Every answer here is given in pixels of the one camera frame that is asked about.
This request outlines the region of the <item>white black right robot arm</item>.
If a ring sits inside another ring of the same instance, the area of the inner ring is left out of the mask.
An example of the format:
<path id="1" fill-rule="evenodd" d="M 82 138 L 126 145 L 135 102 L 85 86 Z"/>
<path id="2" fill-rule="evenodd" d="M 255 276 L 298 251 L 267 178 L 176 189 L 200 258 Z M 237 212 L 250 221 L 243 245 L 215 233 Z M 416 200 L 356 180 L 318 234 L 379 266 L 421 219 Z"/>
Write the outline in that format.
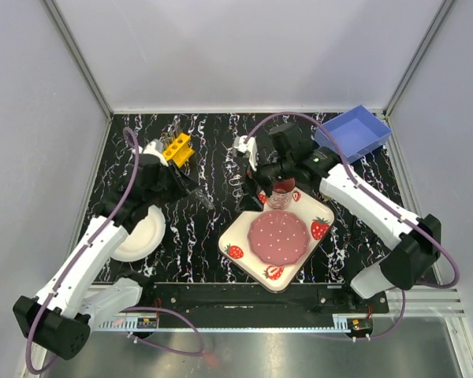
<path id="1" fill-rule="evenodd" d="M 371 297 L 391 288 L 408 291 L 418 284 L 440 257 L 441 223 L 432 216 L 420 217 L 397 205 L 356 175 L 327 147 L 307 138 L 292 123 L 269 131 L 277 152 L 271 163 L 258 162 L 255 138 L 237 136 L 235 154 L 248 159 L 245 188 L 269 194 L 273 185 L 293 178 L 303 189 L 339 202 L 358 217 L 389 249 L 389 254 L 358 272 L 342 292 L 346 309 L 359 312 Z"/>

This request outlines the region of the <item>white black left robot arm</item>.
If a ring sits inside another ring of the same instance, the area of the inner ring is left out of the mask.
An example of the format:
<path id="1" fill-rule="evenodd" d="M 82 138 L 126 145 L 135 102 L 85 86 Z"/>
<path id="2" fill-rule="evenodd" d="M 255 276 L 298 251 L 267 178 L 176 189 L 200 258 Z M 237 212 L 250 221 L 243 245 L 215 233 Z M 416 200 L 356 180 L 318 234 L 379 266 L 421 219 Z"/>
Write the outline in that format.
<path id="1" fill-rule="evenodd" d="M 111 287 L 87 295 L 106 261 L 152 206 L 179 201 L 198 187 L 173 163 L 163 165 L 156 157 L 141 159 L 102 200 L 86 236 L 54 277 L 34 297 L 20 296 L 13 305 L 28 347 L 37 344 L 69 360 L 100 324 L 127 308 L 144 312 L 153 306 L 155 293 L 138 273 L 126 274 Z"/>

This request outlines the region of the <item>pink patterned mug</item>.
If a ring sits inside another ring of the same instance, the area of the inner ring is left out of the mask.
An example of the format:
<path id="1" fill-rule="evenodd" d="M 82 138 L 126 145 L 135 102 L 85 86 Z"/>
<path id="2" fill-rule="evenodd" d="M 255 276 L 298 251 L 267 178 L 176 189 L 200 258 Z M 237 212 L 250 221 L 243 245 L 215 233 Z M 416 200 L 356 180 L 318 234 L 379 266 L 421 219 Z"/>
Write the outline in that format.
<path id="1" fill-rule="evenodd" d="M 272 194 L 267 199 L 266 204 L 271 209 L 284 210 L 289 207 L 292 201 L 292 192 L 296 186 L 293 178 L 283 180 L 273 185 Z"/>

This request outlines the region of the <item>yellow test tube rack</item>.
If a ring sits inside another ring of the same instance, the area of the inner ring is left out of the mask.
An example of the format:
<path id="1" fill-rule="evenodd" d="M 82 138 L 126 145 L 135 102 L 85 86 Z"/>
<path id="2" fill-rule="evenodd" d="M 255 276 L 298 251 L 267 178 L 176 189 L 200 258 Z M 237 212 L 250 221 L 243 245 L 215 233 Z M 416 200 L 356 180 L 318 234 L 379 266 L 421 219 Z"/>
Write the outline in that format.
<path id="1" fill-rule="evenodd" d="M 167 146 L 162 155 L 167 162 L 172 162 L 181 168 L 188 163 L 194 153 L 191 136 L 181 133 Z"/>

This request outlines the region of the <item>pink polka dot plate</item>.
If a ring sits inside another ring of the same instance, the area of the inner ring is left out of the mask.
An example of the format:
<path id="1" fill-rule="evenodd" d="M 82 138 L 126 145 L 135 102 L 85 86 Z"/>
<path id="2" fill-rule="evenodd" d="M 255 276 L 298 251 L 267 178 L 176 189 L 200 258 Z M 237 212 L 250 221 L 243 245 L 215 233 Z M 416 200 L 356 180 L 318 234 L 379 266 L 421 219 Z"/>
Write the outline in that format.
<path id="1" fill-rule="evenodd" d="M 308 252 L 310 242 L 306 224 L 284 210 L 263 212 L 248 231 L 251 252 L 263 263 L 277 267 L 296 264 Z"/>

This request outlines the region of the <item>strawberry print white tray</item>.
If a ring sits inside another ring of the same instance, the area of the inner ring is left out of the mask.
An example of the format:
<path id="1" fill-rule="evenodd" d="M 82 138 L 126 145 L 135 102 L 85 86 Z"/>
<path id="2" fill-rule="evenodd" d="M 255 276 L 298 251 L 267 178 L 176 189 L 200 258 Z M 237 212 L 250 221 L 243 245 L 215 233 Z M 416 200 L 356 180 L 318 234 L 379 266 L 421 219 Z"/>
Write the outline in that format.
<path id="1" fill-rule="evenodd" d="M 333 211 L 304 191 L 258 194 L 262 211 L 244 211 L 218 240 L 220 253 L 272 293 L 295 279 L 335 221 Z"/>

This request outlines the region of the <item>white round dish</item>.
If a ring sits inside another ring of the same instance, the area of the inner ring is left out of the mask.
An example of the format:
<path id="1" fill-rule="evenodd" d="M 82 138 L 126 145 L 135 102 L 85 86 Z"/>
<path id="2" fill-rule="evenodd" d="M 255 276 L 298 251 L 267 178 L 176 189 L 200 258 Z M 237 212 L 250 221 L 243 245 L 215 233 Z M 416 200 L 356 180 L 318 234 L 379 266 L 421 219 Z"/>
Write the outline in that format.
<path id="1" fill-rule="evenodd" d="M 146 258 L 161 244 L 166 232 L 166 219 L 157 206 L 148 213 L 126 240 L 113 252 L 111 258 L 121 262 L 134 262 Z"/>

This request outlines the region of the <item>blue plastic box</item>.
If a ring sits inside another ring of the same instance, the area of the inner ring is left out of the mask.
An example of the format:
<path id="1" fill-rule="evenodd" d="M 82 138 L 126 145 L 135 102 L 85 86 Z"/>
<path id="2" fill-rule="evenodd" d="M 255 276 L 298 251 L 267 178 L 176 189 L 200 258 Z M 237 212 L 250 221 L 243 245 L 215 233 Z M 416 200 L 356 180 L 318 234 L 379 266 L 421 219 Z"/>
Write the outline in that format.
<path id="1" fill-rule="evenodd" d="M 392 130 L 365 106 L 322 123 L 334 137 L 349 164 L 386 144 Z"/>

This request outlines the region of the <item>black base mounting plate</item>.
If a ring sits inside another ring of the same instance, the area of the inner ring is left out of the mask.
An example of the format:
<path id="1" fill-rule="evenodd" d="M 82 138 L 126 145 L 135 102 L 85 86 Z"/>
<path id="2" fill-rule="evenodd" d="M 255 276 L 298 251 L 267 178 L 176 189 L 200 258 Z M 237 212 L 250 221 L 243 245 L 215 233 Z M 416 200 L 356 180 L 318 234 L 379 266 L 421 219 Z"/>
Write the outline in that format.
<path id="1" fill-rule="evenodd" d="M 361 299 L 348 286 L 292 283 L 274 294 L 255 283 L 157 283 L 143 305 L 159 305 L 187 317 L 198 329 L 321 328 L 335 315 L 387 314 L 384 293 Z"/>

